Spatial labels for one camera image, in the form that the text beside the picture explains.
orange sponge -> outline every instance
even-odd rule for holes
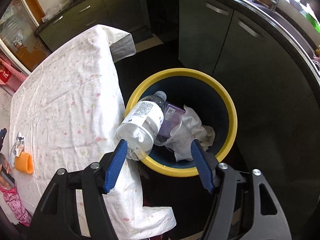
[[[33,173],[32,156],[29,153],[21,152],[19,157],[15,158],[14,167],[17,171],[27,174]]]

purple box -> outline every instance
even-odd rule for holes
[[[173,114],[173,113],[183,115],[186,111],[181,109],[180,107],[177,107],[177,106],[170,104],[168,102],[166,102],[166,105],[167,105],[167,108],[165,111],[164,120],[163,120],[163,123],[161,125],[161,128],[159,130],[158,135],[165,136],[165,137],[169,138],[171,130],[179,124],[180,118],[178,115],[174,115],[174,116],[172,116],[172,118],[170,120],[167,120],[166,116],[168,116],[169,114]]]

blue rubber pad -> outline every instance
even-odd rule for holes
[[[125,140],[121,140],[115,151],[117,152],[115,153],[114,158],[106,171],[106,179],[103,185],[103,188],[107,193],[114,188],[118,179],[125,157],[127,156],[127,142]]]
[[[209,168],[209,165],[202,155],[203,149],[200,143],[197,140],[193,140],[191,143],[191,155],[193,161],[196,164],[202,185],[205,189],[209,191],[210,194],[213,193],[214,185],[212,181],[212,171]]]

metal screw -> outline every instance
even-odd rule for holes
[[[91,163],[91,165],[90,165],[90,168],[91,169],[97,169],[97,168],[99,168],[100,167],[100,164],[99,163]]]
[[[252,173],[253,173],[254,175],[256,175],[256,176],[260,176],[260,175],[261,175],[261,171],[258,170],[258,169],[252,170]]]
[[[63,175],[66,172],[64,168],[58,169],[57,174],[58,175]]]
[[[219,168],[222,170],[226,170],[228,168],[228,165],[226,165],[225,163],[219,163]]]

trash can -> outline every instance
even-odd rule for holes
[[[167,101],[181,108],[193,108],[202,124],[213,127],[216,136],[209,152],[221,162],[231,149],[237,131],[236,109],[228,92],[212,77],[197,70],[173,68],[158,72],[143,81],[131,95],[125,115],[143,97],[162,90]],[[172,177],[198,175],[193,161],[176,162],[174,154],[164,146],[154,145],[142,162],[161,174]]]

